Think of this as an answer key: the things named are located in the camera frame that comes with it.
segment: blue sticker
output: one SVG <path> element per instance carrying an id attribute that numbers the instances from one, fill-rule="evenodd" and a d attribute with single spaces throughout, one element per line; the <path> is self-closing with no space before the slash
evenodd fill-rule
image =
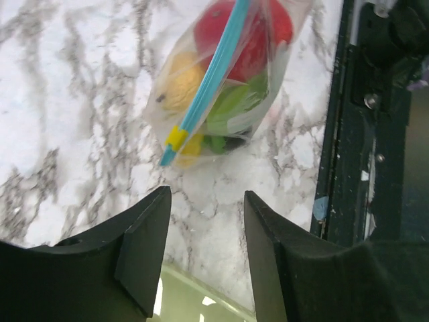
<path id="1" fill-rule="evenodd" d="M 316 199 L 313 205 L 313 216 L 317 220 L 323 220 L 328 214 L 329 197 Z"/>

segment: plastic container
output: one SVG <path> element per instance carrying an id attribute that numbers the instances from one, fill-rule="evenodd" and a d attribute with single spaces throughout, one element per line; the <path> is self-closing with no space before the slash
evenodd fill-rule
<path id="1" fill-rule="evenodd" d="M 249 142 L 276 98 L 313 0 L 216 0 L 176 42 L 145 109 L 162 166 Z"/>

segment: plastic bag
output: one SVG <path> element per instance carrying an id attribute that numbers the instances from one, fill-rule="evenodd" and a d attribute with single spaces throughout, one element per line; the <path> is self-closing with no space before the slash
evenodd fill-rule
<path id="1" fill-rule="evenodd" d="M 246 144 L 276 98 L 312 0 L 214 0 L 176 42 L 145 118 L 160 164 L 188 167 Z"/>

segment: clear ziplock bag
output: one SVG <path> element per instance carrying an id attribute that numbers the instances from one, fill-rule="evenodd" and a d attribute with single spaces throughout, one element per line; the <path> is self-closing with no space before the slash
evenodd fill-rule
<path id="1" fill-rule="evenodd" d="M 145 118 L 162 166 L 188 167 L 246 144 L 276 98 L 313 0 L 215 0 L 176 42 Z"/>

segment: white marble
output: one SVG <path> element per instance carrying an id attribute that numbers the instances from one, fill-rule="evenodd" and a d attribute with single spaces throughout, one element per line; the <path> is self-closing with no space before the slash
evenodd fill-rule
<path id="1" fill-rule="evenodd" d="M 166 260 L 253 308 L 243 195 L 308 229 L 342 0 L 316 0 L 250 146 L 160 168 L 152 80 L 208 0 L 0 0 L 0 238 L 54 244 L 172 187 Z"/>

